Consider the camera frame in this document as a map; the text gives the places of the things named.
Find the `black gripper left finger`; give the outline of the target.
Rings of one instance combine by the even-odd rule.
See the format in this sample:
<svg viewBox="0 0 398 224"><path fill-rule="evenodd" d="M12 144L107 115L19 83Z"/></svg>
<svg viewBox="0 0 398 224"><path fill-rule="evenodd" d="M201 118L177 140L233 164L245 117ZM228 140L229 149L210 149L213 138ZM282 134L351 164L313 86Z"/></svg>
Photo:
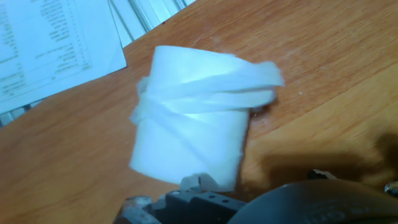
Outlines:
<svg viewBox="0 0 398 224"><path fill-rule="evenodd" d="M149 196L125 199L114 224L228 223L245 202L215 192L218 184L208 174L184 177L178 190L153 201Z"/></svg>

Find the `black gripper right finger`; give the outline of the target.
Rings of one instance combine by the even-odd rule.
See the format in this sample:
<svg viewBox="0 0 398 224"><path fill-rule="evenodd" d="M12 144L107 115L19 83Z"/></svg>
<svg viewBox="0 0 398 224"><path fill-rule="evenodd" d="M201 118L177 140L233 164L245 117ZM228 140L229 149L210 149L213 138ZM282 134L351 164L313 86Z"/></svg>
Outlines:
<svg viewBox="0 0 398 224"><path fill-rule="evenodd" d="M330 179L331 180L331 179L336 179L336 177L334 175L332 175L330 172L313 169L308 172L307 179L308 180L315 180L315 179Z"/></svg>

